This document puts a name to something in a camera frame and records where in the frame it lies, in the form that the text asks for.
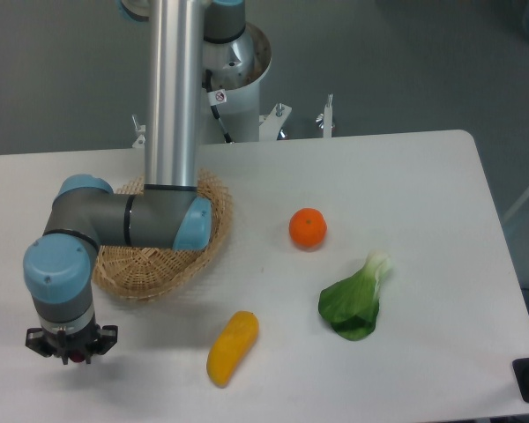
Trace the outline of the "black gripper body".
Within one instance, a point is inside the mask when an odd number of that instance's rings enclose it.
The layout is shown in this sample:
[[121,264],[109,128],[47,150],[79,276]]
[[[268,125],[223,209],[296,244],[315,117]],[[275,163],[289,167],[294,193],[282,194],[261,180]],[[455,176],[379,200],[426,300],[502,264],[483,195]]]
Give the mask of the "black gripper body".
[[56,330],[47,330],[49,332],[57,332],[58,330],[64,330],[67,336],[67,358],[69,358],[69,353],[72,351],[79,351],[84,354],[85,343],[93,338],[93,333],[95,332],[96,326],[99,326],[97,323],[90,323],[82,330],[77,330],[74,333],[69,333],[68,329],[61,328]]

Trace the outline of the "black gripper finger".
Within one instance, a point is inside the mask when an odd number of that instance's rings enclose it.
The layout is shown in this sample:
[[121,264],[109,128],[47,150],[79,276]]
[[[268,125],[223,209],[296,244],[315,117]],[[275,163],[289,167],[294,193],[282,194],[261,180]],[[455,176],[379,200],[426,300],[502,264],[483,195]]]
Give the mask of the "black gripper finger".
[[118,326],[96,326],[93,338],[85,343],[85,363],[90,364],[92,357],[105,355],[118,341]]
[[30,328],[26,331],[26,347],[48,358],[59,358],[67,364],[67,336],[64,330],[49,332],[43,328]]

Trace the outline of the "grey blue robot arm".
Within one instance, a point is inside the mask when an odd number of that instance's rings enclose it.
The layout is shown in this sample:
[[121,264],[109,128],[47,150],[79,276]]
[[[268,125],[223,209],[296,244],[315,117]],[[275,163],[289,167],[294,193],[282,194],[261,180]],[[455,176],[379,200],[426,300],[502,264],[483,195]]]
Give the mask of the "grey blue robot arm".
[[196,153],[202,91],[210,73],[205,43],[226,46],[245,32],[242,1],[125,1],[124,12],[151,27],[145,182],[140,195],[116,194],[89,174],[63,182],[41,238],[23,258],[40,324],[26,346],[43,357],[89,362],[118,339],[95,319],[91,277],[103,246],[200,250],[212,207],[197,193]]

